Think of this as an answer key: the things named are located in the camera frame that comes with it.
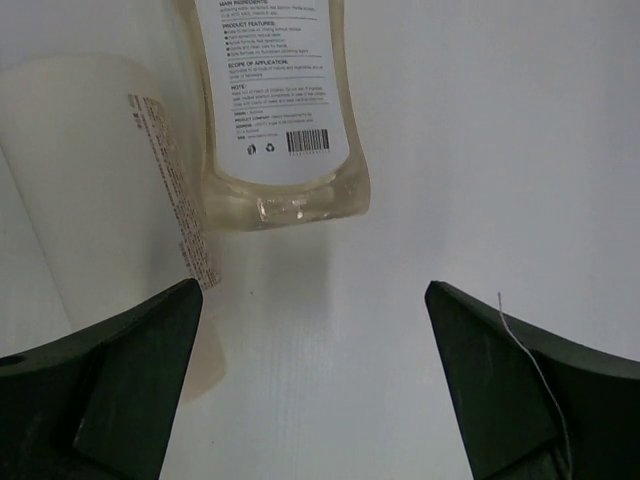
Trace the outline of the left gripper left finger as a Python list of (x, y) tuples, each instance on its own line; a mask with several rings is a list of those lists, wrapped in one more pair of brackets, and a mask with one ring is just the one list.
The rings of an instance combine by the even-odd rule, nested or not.
[(2, 478), (159, 478), (202, 305), (186, 279), (2, 358)]

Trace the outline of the clear amber liquid bottle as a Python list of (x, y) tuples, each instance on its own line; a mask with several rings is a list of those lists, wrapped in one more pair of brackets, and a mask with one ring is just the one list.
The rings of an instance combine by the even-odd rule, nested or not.
[(348, 83), (340, 1), (198, 1), (199, 190), (216, 230), (367, 212), (371, 183)]

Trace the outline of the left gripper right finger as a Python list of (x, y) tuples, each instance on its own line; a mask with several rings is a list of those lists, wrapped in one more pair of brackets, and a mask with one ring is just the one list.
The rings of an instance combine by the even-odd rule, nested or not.
[(473, 478), (638, 478), (638, 362), (445, 282), (425, 304)]

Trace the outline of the cream tube bottle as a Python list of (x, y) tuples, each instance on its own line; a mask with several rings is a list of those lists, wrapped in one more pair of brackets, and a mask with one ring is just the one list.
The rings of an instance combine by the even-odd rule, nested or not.
[(204, 301), (182, 399), (211, 390), (226, 372), (220, 277), (152, 73), (111, 54), (5, 70), (1, 148), (72, 327), (195, 279)]

